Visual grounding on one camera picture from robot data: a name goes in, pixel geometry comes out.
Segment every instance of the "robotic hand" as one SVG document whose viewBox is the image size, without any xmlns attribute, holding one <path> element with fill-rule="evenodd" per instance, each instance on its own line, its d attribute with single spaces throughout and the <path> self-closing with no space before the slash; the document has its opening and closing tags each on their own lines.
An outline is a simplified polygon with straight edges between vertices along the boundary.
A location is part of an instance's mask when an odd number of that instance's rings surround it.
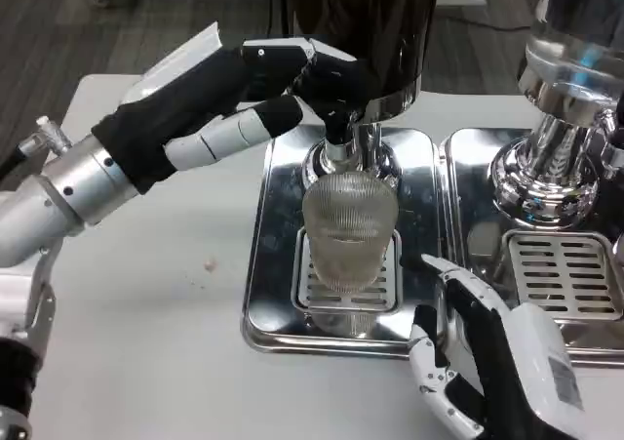
<svg viewBox="0 0 624 440">
<path fill-rule="evenodd" d="M 41 147 L 58 157 L 14 193 L 0 193 L 0 440 L 30 435 L 31 393 L 55 312 L 50 273 L 65 236 L 178 170 L 289 131 L 304 102 L 340 141 L 346 114 L 372 97 L 374 81 L 351 56 L 304 38 L 227 50 L 215 23 L 145 73 L 75 145 L 50 120 L 38 120 L 10 167 Z M 291 95 L 235 112 L 247 91 L 264 100 L 285 90 Z"/>
<path fill-rule="evenodd" d="M 435 311 L 418 307 L 409 362 L 434 414 L 465 440 L 585 438 L 576 377 L 551 317 L 531 303 L 510 310 L 491 286 L 457 264 L 428 255 L 422 260 L 439 274 L 446 305 L 461 317 L 481 385 L 469 384 L 459 365 L 449 366 L 451 341 L 436 347 Z M 463 368 L 470 375 L 471 368 Z"/>
</svg>

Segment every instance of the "metal grate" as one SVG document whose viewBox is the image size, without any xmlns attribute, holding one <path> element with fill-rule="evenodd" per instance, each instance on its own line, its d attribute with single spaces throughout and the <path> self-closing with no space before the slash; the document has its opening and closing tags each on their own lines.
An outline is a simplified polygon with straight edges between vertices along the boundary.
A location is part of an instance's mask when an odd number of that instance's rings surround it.
<svg viewBox="0 0 624 440">
<path fill-rule="evenodd" d="M 302 309 L 385 312 L 397 304 L 397 256 L 391 239 L 377 280 L 357 294 L 339 294 L 326 287 L 317 277 L 310 258 L 310 242 L 303 233 L 301 261 L 297 280 L 297 306 Z"/>
<path fill-rule="evenodd" d="M 619 273 L 606 246 L 594 234 L 513 232 L 509 252 L 520 301 L 555 319 L 620 318 Z"/>
</svg>

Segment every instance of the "barcode label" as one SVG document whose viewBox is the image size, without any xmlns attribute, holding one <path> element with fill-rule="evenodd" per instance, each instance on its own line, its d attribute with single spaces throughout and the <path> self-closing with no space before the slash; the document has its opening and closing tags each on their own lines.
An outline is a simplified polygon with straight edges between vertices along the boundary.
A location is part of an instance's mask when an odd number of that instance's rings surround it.
<svg viewBox="0 0 624 440">
<path fill-rule="evenodd" d="M 552 357 L 548 358 L 550 363 L 550 369 L 553 372 L 553 378 L 555 379 L 555 387 L 557 388 L 557 395 L 559 399 L 564 403 L 572 405 L 581 411 L 583 410 L 583 403 L 581 401 L 581 393 L 578 390 L 578 384 L 576 384 L 576 377 L 571 368 Z"/>
</svg>

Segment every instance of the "clear ribbed glass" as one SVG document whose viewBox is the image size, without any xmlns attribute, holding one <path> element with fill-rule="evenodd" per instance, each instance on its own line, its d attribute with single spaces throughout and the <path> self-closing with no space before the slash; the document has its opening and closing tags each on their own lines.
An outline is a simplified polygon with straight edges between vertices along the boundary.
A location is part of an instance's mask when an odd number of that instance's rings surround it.
<svg viewBox="0 0 624 440">
<path fill-rule="evenodd" d="M 320 178 L 303 198 L 305 230 L 319 280 L 351 294 L 381 269 L 399 214 L 395 191 L 365 172 Z"/>
</svg>

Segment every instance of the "black cable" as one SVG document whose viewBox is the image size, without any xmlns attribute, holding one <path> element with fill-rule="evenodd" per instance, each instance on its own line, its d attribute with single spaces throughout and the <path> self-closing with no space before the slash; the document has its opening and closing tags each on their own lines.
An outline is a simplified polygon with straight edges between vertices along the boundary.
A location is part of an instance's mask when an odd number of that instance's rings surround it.
<svg viewBox="0 0 624 440">
<path fill-rule="evenodd" d="M 11 155 L 0 164 L 0 181 L 2 181 L 15 167 L 26 160 L 26 156 L 18 149 L 14 149 Z"/>
<path fill-rule="evenodd" d="M 448 16 L 444 14 L 434 15 L 436 18 L 451 20 L 454 22 L 465 23 L 467 25 L 474 25 L 475 27 L 488 28 L 489 30 L 495 30 L 497 32 L 521 32 L 523 30 L 529 30 L 530 25 L 518 25 L 516 27 L 499 27 L 498 25 L 492 25 L 491 23 L 477 22 L 476 20 L 469 20 L 465 18 L 458 18 L 456 16 Z"/>
<path fill-rule="evenodd" d="M 273 0 L 269 0 L 269 23 L 266 26 L 266 38 L 271 36 L 273 30 Z"/>
</svg>

